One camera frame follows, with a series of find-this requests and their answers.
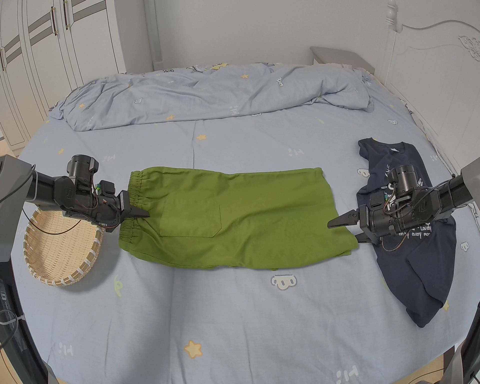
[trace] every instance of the folded green shorts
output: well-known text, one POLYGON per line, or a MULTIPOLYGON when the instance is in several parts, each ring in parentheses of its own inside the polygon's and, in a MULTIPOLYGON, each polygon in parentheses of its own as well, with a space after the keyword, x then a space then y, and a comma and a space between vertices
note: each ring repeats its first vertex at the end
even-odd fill
POLYGON ((130 203, 149 218, 126 219, 120 248, 180 268, 294 268, 358 247, 337 216, 321 168, 227 175, 155 167, 132 172, 130 203))

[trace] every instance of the carved floral ornament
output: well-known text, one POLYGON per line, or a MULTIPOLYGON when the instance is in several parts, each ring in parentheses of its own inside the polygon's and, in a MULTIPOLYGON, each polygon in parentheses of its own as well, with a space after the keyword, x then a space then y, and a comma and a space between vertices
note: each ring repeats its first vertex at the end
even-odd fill
POLYGON ((468 52, 470 52, 470 55, 472 55, 476 61, 480 61, 480 41, 474 37, 470 38, 468 36, 459 36, 458 38, 468 52))

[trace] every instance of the bed sheet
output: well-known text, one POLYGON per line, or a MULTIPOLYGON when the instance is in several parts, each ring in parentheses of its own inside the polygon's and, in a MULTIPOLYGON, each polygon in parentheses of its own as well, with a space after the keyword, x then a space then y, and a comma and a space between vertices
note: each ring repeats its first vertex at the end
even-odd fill
MULTIPOLYGON (((321 167, 339 213, 357 207, 356 192, 366 184, 361 170, 368 164, 357 145, 365 137, 411 143, 434 185, 449 178, 401 101, 373 77, 366 84, 372 113, 312 104, 90 132, 50 118, 21 159, 63 175, 71 156, 91 155, 100 163, 95 180, 113 181, 118 191, 127 189, 132 170, 152 166, 225 173, 321 167)), ((34 208, 25 204, 29 214, 34 208)), ((468 209, 453 216, 457 252, 449 306, 423 329, 388 290, 369 244, 298 269, 183 270, 120 250, 117 229, 105 234, 83 280, 55 288, 26 268, 22 217, 12 262, 40 355, 70 384, 385 384, 442 354, 473 319, 480 234, 468 209)))

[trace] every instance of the bed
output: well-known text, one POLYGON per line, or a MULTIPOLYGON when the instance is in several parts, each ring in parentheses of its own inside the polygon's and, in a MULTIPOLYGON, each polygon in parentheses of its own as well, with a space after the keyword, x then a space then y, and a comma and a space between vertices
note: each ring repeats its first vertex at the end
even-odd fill
MULTIPOLYGON (((453 10, 420 21, 408 13, 412 4, 401 5, 389 2, 384 65, 376 76, 362 72, 372 112, 313 103, 256 116, 86 132, 50 117, 21 159, 62 175, 71 156, 91 155, 100 163, 96 180, 113 181, 117 190, 127 188, 131 171, 158 165, 224 173, 321 167, 343 213, 357 207, 356 192, 367 180, 357 141, 373 137, 415 145, 436 185, 480 156, 474 44, 480 18, 471 16, 479 6, 455 10, 457 22, 453 10), (446 59, 452 52, 453 65, 462 65, 454 76, 456 67, 446 59), (441 79, 444 92, 435 88, 441 79), (462 150, 462 143, 470 146, 462 150)), ((31 214, 34 207, 25 210, 31 214)), ((448 305, 424 328, 389 291, 369 244, 298 269, 184 270, 120 250, 117 229, 105 234, 81 282, 54 288, 33 279, 25 266, 22 217, 12 263, 39 353, 70 384, 385 384, 465 337, 480 297, 475 214, 475 206, 453 214, 457 250, 448 305)))

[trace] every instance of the white headboard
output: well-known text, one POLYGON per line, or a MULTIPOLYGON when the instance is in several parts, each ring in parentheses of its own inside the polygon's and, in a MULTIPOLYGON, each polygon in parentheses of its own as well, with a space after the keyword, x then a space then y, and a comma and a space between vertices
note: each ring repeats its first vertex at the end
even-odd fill
POLYGON ((375 76, 458 174, 480 157, 480 0, 388 0, 375 76))

